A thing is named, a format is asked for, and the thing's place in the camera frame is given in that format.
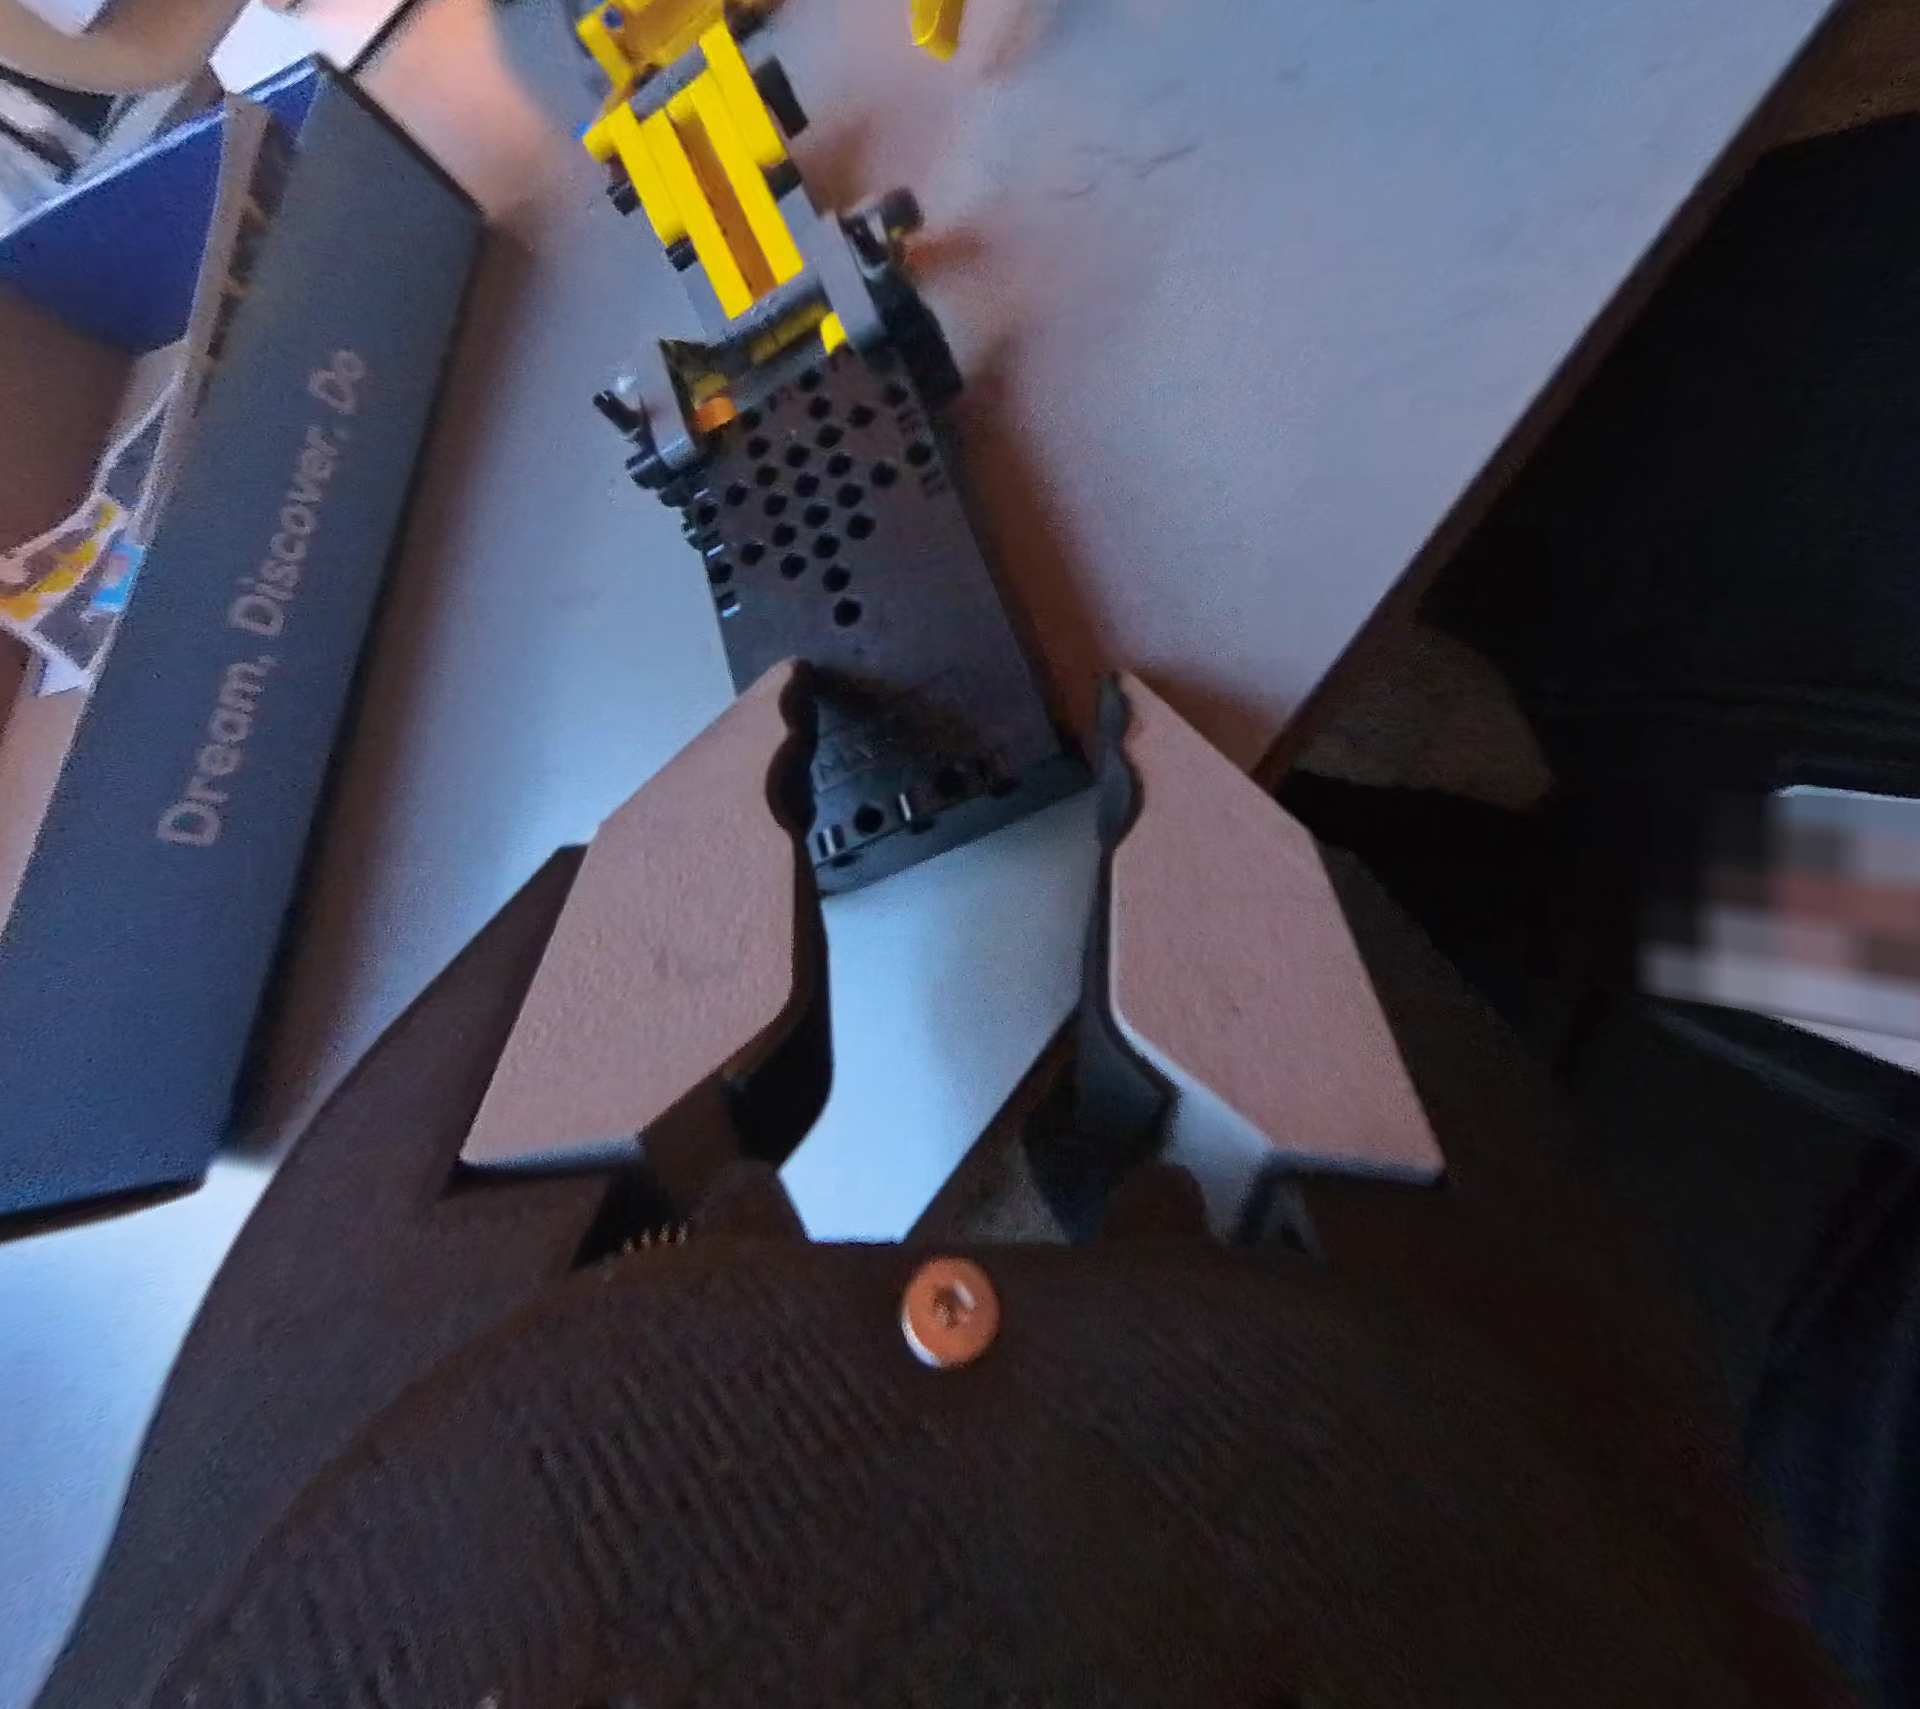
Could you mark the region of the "black yellow toy brick vehicle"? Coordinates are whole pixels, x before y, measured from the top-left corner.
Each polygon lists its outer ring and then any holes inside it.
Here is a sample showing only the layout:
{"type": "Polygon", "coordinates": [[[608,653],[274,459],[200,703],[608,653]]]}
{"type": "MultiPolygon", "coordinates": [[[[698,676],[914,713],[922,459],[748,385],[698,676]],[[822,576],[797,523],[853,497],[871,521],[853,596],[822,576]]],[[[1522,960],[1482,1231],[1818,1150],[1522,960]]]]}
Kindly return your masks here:
{"type": "Polygon", "coordinates": [[[807,671],[806,844],[826,894],[885,881],[1078,792],[1023,627],[947,458],[962,378],[892,189],[817,208],[803,110],[756,52],[765,0],[575,0],[606,82],[580,140],[691,310],[639,348],[632,479],[680,516],[731,683],[807,671]]]}

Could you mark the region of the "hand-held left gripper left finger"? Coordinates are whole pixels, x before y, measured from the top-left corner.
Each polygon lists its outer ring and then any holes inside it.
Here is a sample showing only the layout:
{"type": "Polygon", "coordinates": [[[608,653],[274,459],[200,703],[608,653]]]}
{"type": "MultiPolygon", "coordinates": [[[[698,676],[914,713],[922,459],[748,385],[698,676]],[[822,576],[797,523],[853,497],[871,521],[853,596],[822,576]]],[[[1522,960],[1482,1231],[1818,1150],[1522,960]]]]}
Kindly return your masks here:
{"type": "Polygon", "coordinates": [[[823,987],[814,710],[786,658],[612,811],[477,1102],[467,1169],[703,1169],[823,987]]]}

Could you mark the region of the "grey desk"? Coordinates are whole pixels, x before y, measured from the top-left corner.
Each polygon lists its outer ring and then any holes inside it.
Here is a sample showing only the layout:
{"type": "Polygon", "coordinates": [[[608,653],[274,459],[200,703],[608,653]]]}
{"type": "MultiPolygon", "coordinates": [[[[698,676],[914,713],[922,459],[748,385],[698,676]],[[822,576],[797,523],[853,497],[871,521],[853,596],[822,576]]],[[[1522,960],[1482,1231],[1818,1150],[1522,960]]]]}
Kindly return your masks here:
{"type": "MultiPolygon", "coordinates": [[[[1304,710],[1836,0],[780,0],[823,199],[910,184],[966,478],[1072,718],[1133,669],[1244,763],[1304,710]]],[[[31,1705],[287,1136],[559,844],[730,701],[585,394],[680,312],[485,0],[365,88],[491,223],[284,976],[254,1134],[3,1245],[3,1705],[31,1705]]]]}

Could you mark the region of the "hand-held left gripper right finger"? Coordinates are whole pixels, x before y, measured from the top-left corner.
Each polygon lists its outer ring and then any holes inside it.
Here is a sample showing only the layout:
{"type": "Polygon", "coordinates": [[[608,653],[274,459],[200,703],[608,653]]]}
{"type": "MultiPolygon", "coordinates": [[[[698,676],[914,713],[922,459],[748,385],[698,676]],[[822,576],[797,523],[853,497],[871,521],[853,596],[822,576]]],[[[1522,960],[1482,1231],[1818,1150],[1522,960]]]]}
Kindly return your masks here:
{"type": "Polygon", "coordinates": [[[1191,1182],[1225,1242],[1309,1176],[1427,1190],[1445,1156],[1314,837],[1138,674],[1096,706],[1096,881],[1070,1145],[1098,1198],[1191,1182]]]}

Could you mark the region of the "dark blue product box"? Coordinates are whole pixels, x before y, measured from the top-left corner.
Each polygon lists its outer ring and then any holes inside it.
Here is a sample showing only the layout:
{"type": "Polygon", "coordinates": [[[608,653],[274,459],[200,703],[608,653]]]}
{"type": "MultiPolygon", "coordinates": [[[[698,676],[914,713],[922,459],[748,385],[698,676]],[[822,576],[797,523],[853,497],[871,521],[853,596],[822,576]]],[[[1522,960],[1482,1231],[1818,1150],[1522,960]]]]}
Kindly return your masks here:
{"type": "Polygon", "coordinates": [[[3,553],[173,379],[90,688],[3,634],[6,1232],[228,1134],[467,298],[472,196],[331,63],[3,232],[3,553]]]}

